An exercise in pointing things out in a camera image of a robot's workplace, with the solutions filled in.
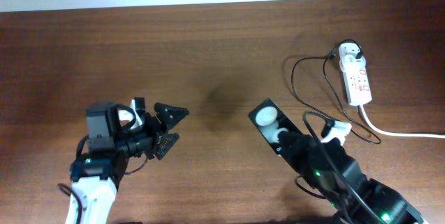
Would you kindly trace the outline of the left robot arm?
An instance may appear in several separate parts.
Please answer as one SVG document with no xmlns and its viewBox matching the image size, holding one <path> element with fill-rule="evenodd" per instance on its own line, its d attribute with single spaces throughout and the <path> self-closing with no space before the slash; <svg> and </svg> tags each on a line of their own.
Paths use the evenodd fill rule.
<svg viewBox="0 0 445 224">
<path fill-rule="evenodd" d="M 102 102 L 87 108 L 88 134 L 79 141 L 70 166 L 72 183 L 58 185 L 70 199 L 67 223 L 105 223 L 121 180 L 131 174 L 129 160 L 161 160 L 179 140 L 171 130 L 188 109 L 156 103 L 154 111 L 146 111 L 142 97 L 128 106 Z"/>
</svg>

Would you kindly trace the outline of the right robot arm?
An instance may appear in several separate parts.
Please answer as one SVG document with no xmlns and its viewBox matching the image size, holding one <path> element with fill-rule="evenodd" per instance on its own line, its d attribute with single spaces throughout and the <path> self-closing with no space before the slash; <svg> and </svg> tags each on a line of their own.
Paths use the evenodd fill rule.
<svg viewBox="0 0 445 224">
<path fill-rule="evenodd" d="M 352 222 L 426 222 L 399 192 L 368 179 L 338 138 L 318 145 L 309 135 L 283 131 L 277 139 L 278 154 Z"/>
</svg>

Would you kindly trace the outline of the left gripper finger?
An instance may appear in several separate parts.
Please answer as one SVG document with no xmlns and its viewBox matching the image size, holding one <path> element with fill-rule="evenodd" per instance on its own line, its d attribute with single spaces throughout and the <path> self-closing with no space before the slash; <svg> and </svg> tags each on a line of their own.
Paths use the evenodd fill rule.
<svg viewBox="0 0 445 224">
<path fill-rule="evenodd" d="M 163 134 L 156 144 L 155 156 L 158 160 L 162 158 L 170 151 L 173 145 L 180 139 L 179 134 Z"/>
<path fill-rule="evenodd" d="M 189 110 L 187 108 L 171 106 L 159 102 L 154 105 L 154 111 L 156 112 L 158 120 L 167 130 L 174 128 L 180 121 L 189 115 Z"/>
</svg>

